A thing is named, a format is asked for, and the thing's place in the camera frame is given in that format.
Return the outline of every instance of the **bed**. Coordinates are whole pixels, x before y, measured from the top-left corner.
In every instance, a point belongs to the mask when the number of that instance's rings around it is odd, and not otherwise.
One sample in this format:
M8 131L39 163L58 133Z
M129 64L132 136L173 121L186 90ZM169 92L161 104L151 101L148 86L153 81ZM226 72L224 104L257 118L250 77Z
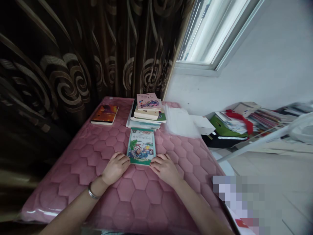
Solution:
M24 204L21 219L49 223L99 176L116 151L126 154L130 129L125 126L133 99L105 97L100 105L118 105L112 126L88 119ZM178 103L164 102L170 107ZM202 139L170 135L164 125L155 131L156 153L167 153L186 182L230 227L211 177L225 175ZM111 185L84 226L140 234L198 234L199 231L173 189L148 167L130 165Z

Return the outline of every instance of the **curtain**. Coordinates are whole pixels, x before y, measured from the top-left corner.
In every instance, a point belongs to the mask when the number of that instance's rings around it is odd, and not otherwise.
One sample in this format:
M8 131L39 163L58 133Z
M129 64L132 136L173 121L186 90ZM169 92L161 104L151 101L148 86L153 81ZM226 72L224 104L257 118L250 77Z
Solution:
M0 175L26 179L0 181L1 195L35 188L104 96L163 98L192 7L193 0L1 1Z

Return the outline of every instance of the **bracelet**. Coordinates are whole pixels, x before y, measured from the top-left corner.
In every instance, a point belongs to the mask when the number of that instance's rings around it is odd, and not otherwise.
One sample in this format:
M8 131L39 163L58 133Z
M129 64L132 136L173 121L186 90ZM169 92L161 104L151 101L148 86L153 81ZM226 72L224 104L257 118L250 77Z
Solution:
M89 195L93 198L93 199L99 199L100 197L97 197L96 195L94 195L92 192L91 192L91 183L92 183L93 181L91 181L90 183L89 183L89 185L88 185L88 193L89 193Z

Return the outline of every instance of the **pink mattress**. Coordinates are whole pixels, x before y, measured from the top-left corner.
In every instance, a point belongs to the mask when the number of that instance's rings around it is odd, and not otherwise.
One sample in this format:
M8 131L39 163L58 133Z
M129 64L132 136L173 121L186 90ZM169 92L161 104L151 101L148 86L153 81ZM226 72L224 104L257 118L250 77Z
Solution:
M133 99L105 97L101 104L118 105L113 126L88 119L62 156L40 182L21 211L24 221L49 223L99 176L112 154L126 154L130 129L125 124ZM171 107L177 103L165 102ZM229 227L210 178L225 175L202 139L173 136L162 127L155 132L156 153L167 153L188 184L208 202ZM105 192L86 226L141 234L199 233L186 208L165 182L148 167L130 165Z

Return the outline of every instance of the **finger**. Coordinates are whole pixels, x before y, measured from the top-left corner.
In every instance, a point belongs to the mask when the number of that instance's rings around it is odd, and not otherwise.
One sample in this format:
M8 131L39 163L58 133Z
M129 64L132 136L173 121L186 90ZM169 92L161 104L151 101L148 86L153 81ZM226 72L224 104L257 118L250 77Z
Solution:
M154 173L156 173L157 174L157 176L159 176L160 177L160 172L157 170L157 169L155 169L154 167L152 167L152 166L149 166L149 168L154 172Z
M124 162L124 163L123 163L123 168L124 168L124 170L126 170L126 169L129 167L129 165L130 165L130 161Z
M121 152L115 152L115 153L112 155L111 159L116 158L116 156L119 155L119 154L121 154Z
M123 156L120 160L121 164L124 164L127 161L130 161L130 158L128 156Z
M152 158L152 159L151 159L151 162L152 162L152 163L153 163L153 162L157 162L157 163L159 163L159 164L162 164L163 161L164 161L164 160L162 160L162 159L159 158L159 157L155 157L155 158Z
M160 164L159 163L150 163L150 166L153 166L154 168L156 168L157 170L160 171Z
M165 154L165 156L166 156L168 159L172 160L172 159L170 158L170 156L169 156L167 153Z
M120 153L119 155L116 156L116 159L121 160L123 157L125 157L125 154Z
M157 157L163 159L163 160L166 160L166 156L162 153L158 154Z

